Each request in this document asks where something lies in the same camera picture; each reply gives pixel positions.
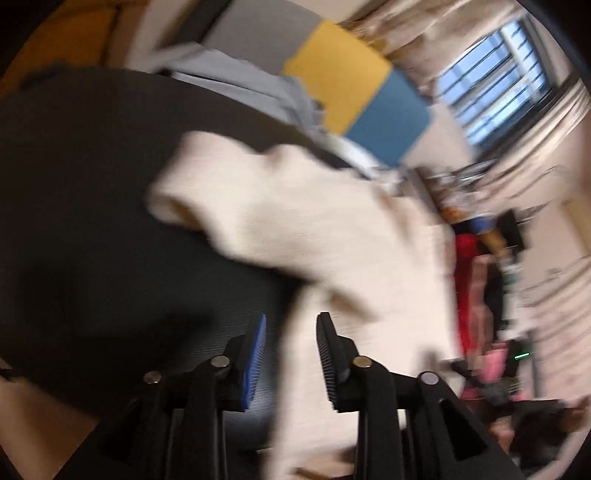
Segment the clothing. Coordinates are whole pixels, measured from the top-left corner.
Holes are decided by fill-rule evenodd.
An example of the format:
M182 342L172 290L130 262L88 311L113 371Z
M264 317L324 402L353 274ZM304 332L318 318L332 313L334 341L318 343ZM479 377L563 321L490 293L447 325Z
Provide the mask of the clothing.
M503 312L505 298L505 283L503 275L495 265L491 265L495 272L489 275L484 287L484 303L492 313L492 340L499 340L499 332L504 328Z
M397 373L432 368L433 353L458 356L446 227L414 199L384 196L373 182L331 170L299 147L258 154L194 132L150 187L147 203L161 221L203 228L231 259L309 282L282 332L277 418L265 457L270 480L356 442L357 415L337 414L326 397L316 345L320 312L330 312L360 352Z
M478 239L472 234L456 237L456 282L457 324L460 343L465 358L479 356L492 325L492 314L482 297L486 284L490 255L479 255Z
M251 106L319 140L324 112L296 77L271 75L199 44L175 46L145 61L144 70L168 70L170 76Z

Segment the gray fabric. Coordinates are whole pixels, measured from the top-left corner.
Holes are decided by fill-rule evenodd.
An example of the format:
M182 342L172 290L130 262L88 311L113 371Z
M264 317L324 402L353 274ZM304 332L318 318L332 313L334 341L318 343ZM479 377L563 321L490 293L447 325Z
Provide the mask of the gray fabric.
M234 0L203 45L279 75L321 20L288 0Z
M168 57L162 67L171 70L177 80L220 93L295 125L315 140L326 133L322 110L295 77L271 75L247 61L205 48L176 60Z

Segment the curtain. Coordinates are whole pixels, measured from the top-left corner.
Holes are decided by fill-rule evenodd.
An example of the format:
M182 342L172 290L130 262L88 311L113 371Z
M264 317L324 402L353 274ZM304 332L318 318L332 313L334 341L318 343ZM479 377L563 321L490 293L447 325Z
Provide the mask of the curtain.
M532 186L554 165L550 154L585 117L591 96L581 80L573 82L548 112L478 182L480 206L499 213L508 200Z
M434 96L435 80L464 51L524 13L514 0L389 0L348 28Z
M580 263L531 304L542 394L548 398L574 400L591 393L591 264Z

